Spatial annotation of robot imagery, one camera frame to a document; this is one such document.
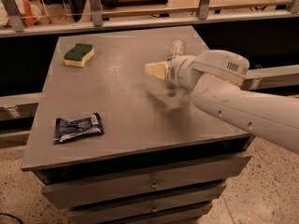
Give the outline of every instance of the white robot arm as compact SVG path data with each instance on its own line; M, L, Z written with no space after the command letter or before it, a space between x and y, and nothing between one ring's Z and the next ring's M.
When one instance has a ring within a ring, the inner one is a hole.
M249 61L224 50L146 65L149 75L192 92L192 103L235 127L299 154L299 100L242 91Z

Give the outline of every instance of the terrazzo floor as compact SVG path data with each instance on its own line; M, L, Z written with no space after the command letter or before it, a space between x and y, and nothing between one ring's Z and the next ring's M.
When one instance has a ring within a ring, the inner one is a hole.
M27 135L0 138L0 213L24 224L71 224L65 210L57 210L40 193L42 183L20 169ZM226 181L210 212L180 224L298 224L299 155L255 138L252 159L243 172ZM0 216L0 224L16 224Z

